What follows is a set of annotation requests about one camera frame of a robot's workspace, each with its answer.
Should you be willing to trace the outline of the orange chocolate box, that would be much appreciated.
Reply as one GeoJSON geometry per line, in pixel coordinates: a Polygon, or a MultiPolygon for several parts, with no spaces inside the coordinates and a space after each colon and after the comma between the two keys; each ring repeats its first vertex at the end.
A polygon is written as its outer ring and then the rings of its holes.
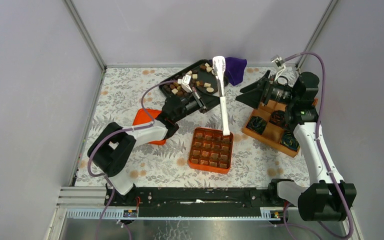
{"type": "Polygon", "coordinates": [[[187,163],[190,168],[227,174],[232,165],[234,135],[222,130],[197,127],[192,136],[187,163]]]}

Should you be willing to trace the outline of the white metal tongs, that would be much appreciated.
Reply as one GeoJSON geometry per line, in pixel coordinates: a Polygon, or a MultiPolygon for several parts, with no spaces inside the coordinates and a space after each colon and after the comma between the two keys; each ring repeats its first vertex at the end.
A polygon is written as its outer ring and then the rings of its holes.
{"type": "Polygon", "coordinates": [[[219,105],[222,122],[222,134],[224,136],[230,135],[228,112],[226,103],[226,92],[224,84],[224,75],[226,70],[226,60],[224,56],[215,56],[212,58],[212,71],[215,74],[217,80],[217,90],[219,93],[219,105]]]}

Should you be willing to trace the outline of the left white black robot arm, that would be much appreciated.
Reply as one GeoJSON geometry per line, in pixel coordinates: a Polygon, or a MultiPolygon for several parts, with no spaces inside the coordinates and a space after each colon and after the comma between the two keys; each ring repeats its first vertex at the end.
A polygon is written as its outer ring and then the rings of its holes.
{"type": "Polygon", "coordinates": [[[91,164],[102,170],[108,184],[116,191],[116,199],[124,206],[135,200],[134,183],[123,170],[135,147],[172,137],[179,129],[178,121],[200,109],[201,101],[183,102],[178,96],[166,98],[161,112],[150,122],[122,127],[109,123],[87,152],[87,170],[91,164]]]}

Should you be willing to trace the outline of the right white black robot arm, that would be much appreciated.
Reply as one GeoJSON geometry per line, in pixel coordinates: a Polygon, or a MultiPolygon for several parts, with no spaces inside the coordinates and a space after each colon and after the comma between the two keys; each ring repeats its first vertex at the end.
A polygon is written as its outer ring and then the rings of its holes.
{"type": "Polygon", "coordinates": [[[319,83],[319,78],[308,71],[301,73],[293,86],[280,84],[265,73],[241,88],[235,99],[255,110],[269,101],[284,104],[285,126],[297,140],[308,168],[309,187],[290,179],[275,179],[269,184],[267,201],[273,206],[284,201],[293,204],[304,221],[339,222],[351,215],[357,190],[337,171],[325,144],[321,112],[314,105],[319,83]]]}

